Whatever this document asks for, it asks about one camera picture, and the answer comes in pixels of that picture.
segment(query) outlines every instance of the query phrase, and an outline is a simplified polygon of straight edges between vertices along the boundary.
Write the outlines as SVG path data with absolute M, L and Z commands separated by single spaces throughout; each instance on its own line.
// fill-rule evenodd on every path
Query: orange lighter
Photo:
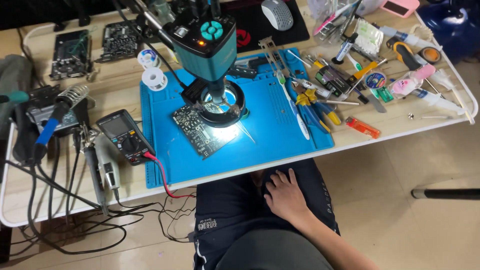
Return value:
M 370 135 L 374 139 L 378 138 L 378 136 L 380 135 L 380 131 L 351 116 L 349 116 L 345 120 L 345 123 L 347 123 L 347 126 L 353 127 L 354 129 L 362 132 L 363 134 Z

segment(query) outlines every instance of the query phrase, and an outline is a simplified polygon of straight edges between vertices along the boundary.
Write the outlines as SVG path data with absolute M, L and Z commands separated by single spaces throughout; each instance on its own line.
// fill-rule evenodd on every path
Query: circuit board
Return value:
M 217 106 L 206 106 L 210 112 L 220 112 Z M 190 106 L 183 106 L 173 113 L 173 120 L 187 136 L 197 153 L 206 159 L 239 135 L 236 125 L 214 128 L 205 124 L 198 113 Z
M 137 27 L 135 20 L 130 20 L 130 22 L 133 27 Z M 138 44 L 137 35 L 128 27 L 126 22 L 106 25 L 102 41 L 103 54 L 95 62 L 106 63 L 136 57 Z
M 82 77 L 90 72 L 90 44 L 88 30 L 57 35 L 50 80 Z

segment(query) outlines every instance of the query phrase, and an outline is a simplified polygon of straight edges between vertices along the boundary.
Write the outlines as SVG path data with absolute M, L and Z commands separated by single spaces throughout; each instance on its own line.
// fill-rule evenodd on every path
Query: computer mouse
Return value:
M 263 1 L 262 11 L 276 30 L 285 31 L 292 28 L 292 13 L 282 0 Z

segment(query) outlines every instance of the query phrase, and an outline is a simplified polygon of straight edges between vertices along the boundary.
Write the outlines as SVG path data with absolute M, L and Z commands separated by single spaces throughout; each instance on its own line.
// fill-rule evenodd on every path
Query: red logo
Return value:
M 243 47 L 250 43 L 250 34 L 242 29 L 237 29 L 237 47 Z

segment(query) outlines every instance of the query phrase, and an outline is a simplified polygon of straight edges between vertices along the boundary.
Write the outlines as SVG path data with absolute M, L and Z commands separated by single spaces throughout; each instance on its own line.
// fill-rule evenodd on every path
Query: pink case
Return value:
M 385 8 L 385 5 L 388 3 L 388 6 L 395 6 L 398 5 L 402 8 L 408 9 L 408 11 L 405 14 L 400 14 L 397 13 L 391 9 Z M 385 0 L 385 2 L 382 3 L 380 6 L 381 9 L 388 11 L 390 13 L 393 13 L 397 16 L 400 16 L 402 18 L 408 18 L 416 9 L 417 7 L 420 6 L 419 0 Z

